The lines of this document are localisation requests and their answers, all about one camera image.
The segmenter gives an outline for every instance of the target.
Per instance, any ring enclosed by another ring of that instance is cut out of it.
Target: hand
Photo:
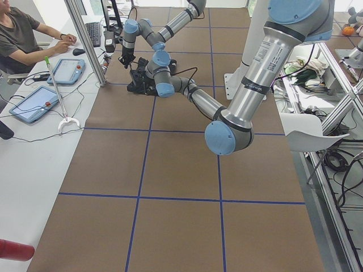
[[[75,44],[75,42],[77,41],[77,37],[72,34],[62,35],[62,41],[68,41]]]
[[[59,41],[54,46],[55,53],[61,54],[68,51],[69,46],[72,45],[72,42],[69,41]]]

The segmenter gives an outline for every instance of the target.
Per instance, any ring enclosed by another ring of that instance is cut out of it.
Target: man
[[[54,47],[41,50],[33,29],[60,41]],[[45,56],[67,52],[76,40],[75,36],[62,34],[18,8],[10,7],[9,0],[0,0],[0,64],[7,69],[7,73],[28,73]]]

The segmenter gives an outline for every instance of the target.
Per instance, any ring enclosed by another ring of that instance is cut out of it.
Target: gray t-shirt
[[[34,65],[27,66],[10,58],[9,55],[19,49],[27,54],[41,50],[33,33],[33,29],[37,29],[40,23],[16,7],[10,7],[10,10],[7,15],[14,28],[0,24],[0,64],[9,74],[28,73]]]

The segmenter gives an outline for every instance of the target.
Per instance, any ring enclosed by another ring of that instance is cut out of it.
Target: tablet screen
[[[74,70],[76,69],[78,60],[62,60],[54,75],[56,82],[68,82],[72,80]]]
[[[25,98],[22,103],[13,109],[13,112],[24,118],[30,118],[36,111],[45,107],[46,102],[51,101],[56,96],[56,93],[51,92],[46,88],[40,88],[31,96]]]

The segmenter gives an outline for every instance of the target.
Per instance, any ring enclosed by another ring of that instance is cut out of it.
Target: blue joint cap
[[[153,55],[153,61],[159,66],[167,67],[170,64],[171,58],[168,52],[158,50]]]
[[[149,19],[142,19],[142,20],[144,20],[145,22],[147,22],[150,27],[153,27],[153,23]]]
[[[269,15],[278,24],[294,24],[305,20],[323,0],[270,0]]]
[[[313,42],[313,41],[327,41],[331,38],[333,33],[333,29],[324,33],[320,33],[313,36],[307,36],[304,42]]]
[[[156,52],[158,50],[164,50],[165,49],[165,43],[158,42],[157,44],[153,45],[153,50]]]
[[[133,34],[138,31],[138,22],[134,19],[127,19],[124,30],[126,33]]]
[[[205,129],[204,138],[211,152],[217,155],[232,154],[236,148],[233,132],[221,121],[210,123]]]
[[[157,84],[157,91],[160,97],[170,97],[175,93],[174,86],[170,83],[159,83]]]

